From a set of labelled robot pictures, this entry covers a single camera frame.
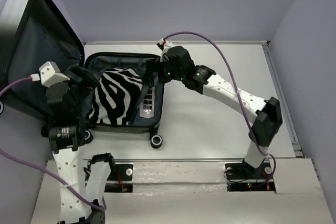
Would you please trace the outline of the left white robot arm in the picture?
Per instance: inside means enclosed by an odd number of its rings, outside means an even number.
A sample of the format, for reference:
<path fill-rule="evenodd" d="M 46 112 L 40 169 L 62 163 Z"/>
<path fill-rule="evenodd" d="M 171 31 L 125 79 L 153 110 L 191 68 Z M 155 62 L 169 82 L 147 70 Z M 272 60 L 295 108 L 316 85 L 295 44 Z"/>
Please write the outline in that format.
<path fill-rule="evenodd" d="M 47 88 L 51 109 L 48 138 L 60 178 L 59 223 L 105 223 L 106 182 L 116 174 L 110 153 L 96 154 L 84 168 L 84 145 L 90 138 L 83 115 L 83 101 L 98 85 L 93 74 L 78 66 L 69 69 L 78 79 L 61 72 L 55 62 L 40 67 L 41 83 Z"/>

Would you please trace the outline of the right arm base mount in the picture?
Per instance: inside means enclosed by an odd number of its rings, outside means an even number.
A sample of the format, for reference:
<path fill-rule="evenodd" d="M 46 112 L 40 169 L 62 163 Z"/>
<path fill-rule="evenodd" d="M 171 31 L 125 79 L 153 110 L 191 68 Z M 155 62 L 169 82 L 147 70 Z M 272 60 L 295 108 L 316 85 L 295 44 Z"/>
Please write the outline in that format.
<path fill-rule="evenodd" d="M 227 181 L 228 192 L 276 192 L 274 179 L 270 177 L 271 172 L 269 162 L 264 162 L 261 169 L 254 174 L 247 174 L 243 171 L 242 163 L 226 163 L 223 176 Z"/>

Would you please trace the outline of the zebra striped cloth bag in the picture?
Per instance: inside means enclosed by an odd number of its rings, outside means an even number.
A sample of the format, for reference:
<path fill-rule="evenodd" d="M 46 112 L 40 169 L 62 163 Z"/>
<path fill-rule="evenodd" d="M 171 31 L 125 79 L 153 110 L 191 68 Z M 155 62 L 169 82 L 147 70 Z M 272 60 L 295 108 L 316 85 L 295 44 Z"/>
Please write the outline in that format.
<path fill-rule="evenodd" d="M 94 89 L 86 118 L 94 124 L 128 125 L 143 88 L 133 68 L 105 70 Z"/>

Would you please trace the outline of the clear blue pin package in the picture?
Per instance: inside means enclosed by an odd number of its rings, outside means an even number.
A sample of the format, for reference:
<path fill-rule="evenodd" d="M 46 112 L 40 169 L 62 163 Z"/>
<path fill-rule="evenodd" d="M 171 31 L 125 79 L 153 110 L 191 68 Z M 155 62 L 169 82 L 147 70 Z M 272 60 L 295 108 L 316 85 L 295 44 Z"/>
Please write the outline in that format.
<path fill-rule="evenodd" d="M 148 89 L 144 96 L 144 99 L 139 105 L 139 115 L 141 118 L 153 118 L 154 117 L 154 106 L 155 105 L 155 87 Z"/>

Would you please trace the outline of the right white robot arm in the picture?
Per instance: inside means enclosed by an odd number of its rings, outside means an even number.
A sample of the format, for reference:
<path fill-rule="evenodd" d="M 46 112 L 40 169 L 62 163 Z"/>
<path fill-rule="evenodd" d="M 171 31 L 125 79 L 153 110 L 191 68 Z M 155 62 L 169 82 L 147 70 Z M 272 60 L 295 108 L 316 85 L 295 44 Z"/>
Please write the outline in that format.
<path fill-rule="evenodd" d="M 254 96 L 238 88 L 236 83 L 223 79 L 215 70 L 196 65 L 182 46 L 166 48 L 159 58 L 146 62 L 143 81 L 148 86 L 166 84 L 172 80 L 180 81 L 186 88 L 229 106 L 244 117 L 250 145 L 241 171 L 248 178 L 258 175 L 268 148 L 283 123 L 279 100 Z"/>

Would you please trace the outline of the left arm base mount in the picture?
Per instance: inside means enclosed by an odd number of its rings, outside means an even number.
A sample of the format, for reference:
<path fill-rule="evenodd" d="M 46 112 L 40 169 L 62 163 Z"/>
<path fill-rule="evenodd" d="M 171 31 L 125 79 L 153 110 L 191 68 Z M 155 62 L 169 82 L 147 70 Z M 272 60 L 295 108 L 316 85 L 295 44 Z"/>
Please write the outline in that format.
<path fill-rule="evenodd" d="M 105 193 L 132 193 L 133 192 L 133 164 L 116 163 L 115 171 L 111 172 L 104 192 Z"/>

